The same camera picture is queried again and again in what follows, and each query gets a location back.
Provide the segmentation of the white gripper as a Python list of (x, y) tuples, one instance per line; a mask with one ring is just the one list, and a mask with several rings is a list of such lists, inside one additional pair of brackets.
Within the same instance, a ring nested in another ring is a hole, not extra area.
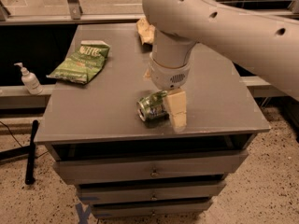
[(178, 88), (186, 83), (190, 68), (189, 63), (179, 68), (165, 68), (156, 63), (150, 54), (149, 69), (143, 75), (143, 78), (151, 79), (159, 90), (171, 90), (164, 97), (164, 106), (175, 132), (182, 132), (187, 125), (186, 92)]

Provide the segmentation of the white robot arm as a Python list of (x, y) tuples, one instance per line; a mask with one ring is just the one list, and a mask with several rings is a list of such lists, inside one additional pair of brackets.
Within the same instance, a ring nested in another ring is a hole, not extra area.
[(196, 43), (299, 100), (299, 21), (230, 7), (215, 0), (142, 0), (155, 27), (149, 73), (160, 90), (186, 83)]

